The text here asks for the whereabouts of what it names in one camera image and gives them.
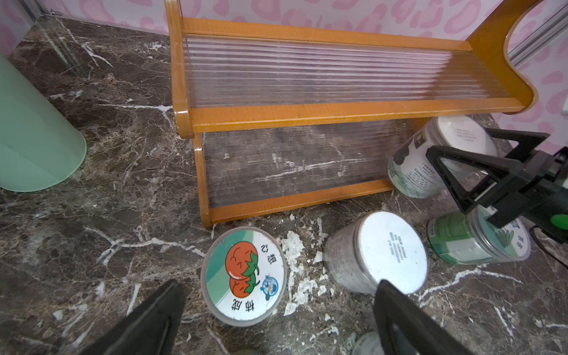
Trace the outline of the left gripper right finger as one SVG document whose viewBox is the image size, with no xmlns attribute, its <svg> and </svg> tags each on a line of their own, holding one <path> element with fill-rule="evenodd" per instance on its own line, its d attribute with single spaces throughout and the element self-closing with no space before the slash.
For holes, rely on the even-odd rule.
<svg viewBox="0 0 568 355">
<path fill-rule="evenodd" d="M 373 312 L 386 354 L 471 354 L 392 283 L 381 280 Z"/>
</svg>

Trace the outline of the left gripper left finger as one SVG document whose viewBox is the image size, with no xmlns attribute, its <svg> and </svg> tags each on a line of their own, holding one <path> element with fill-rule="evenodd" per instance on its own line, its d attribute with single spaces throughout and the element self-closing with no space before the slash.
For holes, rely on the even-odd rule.
<svg viewBox="0 0 568 355">
<path fill-rule="evenodd" d="M 174 279 L 168 280 L 81 353 L 171 354 L 185 301 L 183 286 Z"/>
</svg>

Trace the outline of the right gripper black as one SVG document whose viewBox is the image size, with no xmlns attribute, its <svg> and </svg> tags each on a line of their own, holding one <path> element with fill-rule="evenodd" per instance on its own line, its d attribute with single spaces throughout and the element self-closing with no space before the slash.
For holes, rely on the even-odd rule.
<svg viewBox="0 0 568 355">
<path fill-rule="evenodd" d="M 549 238 L 567 242 L 567 148 L 535 150 L 548 133 L 485 128 L 517 145 L 504 157 L 432 146 L 426 157 L 463 214 L 493 205 L 488 222 L 501 228 L 522 216 Z"/>
</svg>

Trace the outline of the white lid grey jar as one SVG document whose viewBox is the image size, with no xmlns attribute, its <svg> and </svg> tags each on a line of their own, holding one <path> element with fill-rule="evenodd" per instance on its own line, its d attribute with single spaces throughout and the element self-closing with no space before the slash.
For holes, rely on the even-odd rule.
<svg viewBox="0 0 568 355">
<path fill-rule="evenodd" d="M 403 218 L 385 211 L 368 214 L 328 238 L 323 261 L 335 283 L 360 294 L 374 294 L 383 280 L 413 294 L 427 278 L 420 237 Z"/>
</svg>

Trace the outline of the green label seed jar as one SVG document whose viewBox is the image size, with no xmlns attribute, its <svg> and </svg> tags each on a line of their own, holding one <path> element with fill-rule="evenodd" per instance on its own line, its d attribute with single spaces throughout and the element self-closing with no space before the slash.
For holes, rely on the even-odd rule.
<svg viewBox="0 0 568 355">
<path fill-rule="evenodd" d="M 519 262 L 531 253 L 530 236 L 522 222 L 496 228 L 489 218 L 493 207 L 476 207 L 470 214 L 455 212 L 430 220 L 427 236 L 436 254 L 447 263 L 479 265 Z"/>
</svg>

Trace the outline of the tomato lid seed jar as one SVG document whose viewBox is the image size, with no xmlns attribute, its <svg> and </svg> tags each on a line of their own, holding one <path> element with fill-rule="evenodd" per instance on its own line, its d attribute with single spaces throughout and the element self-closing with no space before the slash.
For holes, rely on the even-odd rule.
<svg viewBox="0 0 568 355">
<path fill-rule="evenodd" d="M 213 315 L 226 325 L 249 327 L 270 317 L 288 281 L 283 250 L 267 232 L 239 227 L 209 248 L 201 268 L 201 292 Z"/>
</svg>

